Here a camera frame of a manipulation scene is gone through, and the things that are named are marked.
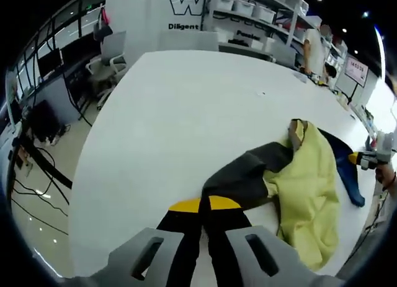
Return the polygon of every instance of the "hand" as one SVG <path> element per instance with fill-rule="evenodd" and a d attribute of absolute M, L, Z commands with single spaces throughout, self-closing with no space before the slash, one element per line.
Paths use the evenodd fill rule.
<path fill-rule="evenodd" d="M 395 181 L 395 172 L 388 164 L 378 165 L 375 170 L 377 181 L 384 187 L 390 188 Z"/>

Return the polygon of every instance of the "storage bin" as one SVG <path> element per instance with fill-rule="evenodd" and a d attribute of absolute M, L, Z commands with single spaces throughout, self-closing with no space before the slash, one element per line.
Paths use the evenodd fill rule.
<path fill-rule="evenodd" d="M 252 16 L 252 12 L 254 11 L 255 4 L 251 2 L 246 2 L 242 0 L 238 0 L 234 3 L 234 11 L 246 16 Z"/>
<path fill-rule="evenodd" d="M 231 11 L 233 4 L 234 0 L 216 0 L 216 9 Z"/>
<path fill-rule="evenodd" d="M 252 40 L 251 42 L 251 48 L 254 48 L 256 50 L 262 50 L 263 49 L 263 43 L 257 40 Z"/>
<path fill-rule="evenodd" d="M 273 19 L 275 16 L 275 12 L 264 7 L 264 6 L 256 6 L 254 9 L 254 15 L 255 18 L 263 20 L 264 22 L 268 22 L 270 24 L 273 24 Z"/>
<path fill-rule="evenodd" d="M 233 39 L 234 32 L 215 27 L 215 32 L 218 35 L 218 42 L 228 43 L 229 40 Z"/>

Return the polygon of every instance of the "white table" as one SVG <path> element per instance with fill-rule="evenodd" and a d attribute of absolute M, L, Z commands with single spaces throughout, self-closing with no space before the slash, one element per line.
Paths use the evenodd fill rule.
<path fill-rule="evenodd" d="M 293 71 L 245 56 L 209 51 L 147 53 L 115 88 L 89 133 L 74 178 L 69 239 L 75 275 L 90 275 L 108 254 L 145 227 L 156 227 L 177 201 L 200 196 L 204 182 L 244 151 L 277 141 L 292 118 L 311 121 L 364 145 L 367 132 L 326 89 Z M 362 232 L 375 174 L 359 171 L 363 208 L 338 176 L 340 244 L 318 273 L 335 275 Z M 270 230 L 271 207 L 248 211 Z M 210 262 L 192 286 L 213 285 Z"/>

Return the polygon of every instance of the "computer monitor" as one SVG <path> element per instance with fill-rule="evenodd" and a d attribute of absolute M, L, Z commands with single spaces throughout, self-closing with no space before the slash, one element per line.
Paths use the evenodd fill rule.
<path fill-rule="evenodd" d="M 58 48 L 37 60 L 38 70 L 42 79 L 51 71 L 61 66 L 61 55 Z"/>
<path fill-rule="evenodd" d="M 85 56 L 100 54 L 100 42 L 94 40 L 93 34 L 83 36 L 62 48 L 63 64 L 72 66 Z"/>

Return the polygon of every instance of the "white shirt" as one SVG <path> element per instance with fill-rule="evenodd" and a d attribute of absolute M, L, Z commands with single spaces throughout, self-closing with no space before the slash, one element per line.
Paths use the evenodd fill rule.
<path fill-rule="evenodd" d="M 306 30 L 305 40 L 310 42 L 310 57 L 308 60 L 309 69 L 313 73 L 322 76 L 325 63 L 325 46 L 321 43 L 320 32 L 316 29 Z"/>

